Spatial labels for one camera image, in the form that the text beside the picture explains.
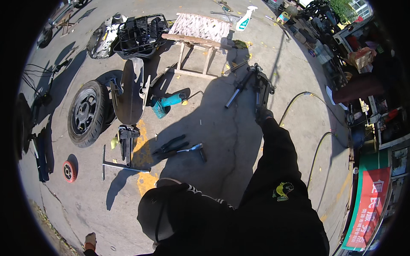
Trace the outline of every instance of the red banner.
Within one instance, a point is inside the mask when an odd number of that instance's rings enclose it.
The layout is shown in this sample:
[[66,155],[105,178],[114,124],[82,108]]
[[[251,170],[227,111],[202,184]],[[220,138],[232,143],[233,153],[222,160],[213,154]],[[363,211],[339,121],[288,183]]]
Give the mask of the red banner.
[[362,175],[359,210],[346,244],[353,248],[365,248],[376,228],[386,201],[390,167],[364,171]]

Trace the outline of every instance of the white spray bottle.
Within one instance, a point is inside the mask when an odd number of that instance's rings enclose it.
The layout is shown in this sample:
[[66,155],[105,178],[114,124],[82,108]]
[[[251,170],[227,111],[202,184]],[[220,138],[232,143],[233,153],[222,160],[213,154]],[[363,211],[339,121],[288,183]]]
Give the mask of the white spray bottle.
[[252,11],[256,10],[256,6],[248,6],[245,16],[242,17],[236,24],[237,31],[244,31],[248,26],[249,20],[251,19]]

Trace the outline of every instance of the blue angle grinder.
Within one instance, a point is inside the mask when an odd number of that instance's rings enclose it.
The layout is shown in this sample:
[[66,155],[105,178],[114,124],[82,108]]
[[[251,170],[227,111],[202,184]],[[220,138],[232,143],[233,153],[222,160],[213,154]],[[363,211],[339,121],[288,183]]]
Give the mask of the blue angle grinder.
[[151,99],[151,107],[159,119],[166,116],[167,112],[165,111],[165,107],[178,103],[182,103],[182,105],[188,104],[187,95],[185,93],[177,93],[168,98],[153,96]]

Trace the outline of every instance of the red wheel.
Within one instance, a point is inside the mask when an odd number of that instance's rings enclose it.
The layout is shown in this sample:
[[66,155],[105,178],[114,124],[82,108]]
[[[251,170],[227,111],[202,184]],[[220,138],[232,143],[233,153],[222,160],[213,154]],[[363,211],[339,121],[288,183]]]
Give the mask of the red wheel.
[[75,166],[69,161],[65,161],[63,164],[63,174],[66,181],[70,183],[73,183],[77,178],[77,170],[75,169]]

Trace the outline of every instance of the hand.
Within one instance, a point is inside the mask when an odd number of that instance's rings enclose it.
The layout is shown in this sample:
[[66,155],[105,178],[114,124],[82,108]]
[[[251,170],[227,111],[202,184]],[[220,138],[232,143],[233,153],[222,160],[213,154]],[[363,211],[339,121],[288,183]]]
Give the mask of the hand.
[[85,249],[86,250],[92,249],[95,251],[96,246],[97,246],[96,234],[93,232],[93,233],[86,235],[85,242],[84,242]]
[[269,109],[258,107],[256,108],[256,119],[255,122],[262,127],[266,119],[273,118],[273,113]]

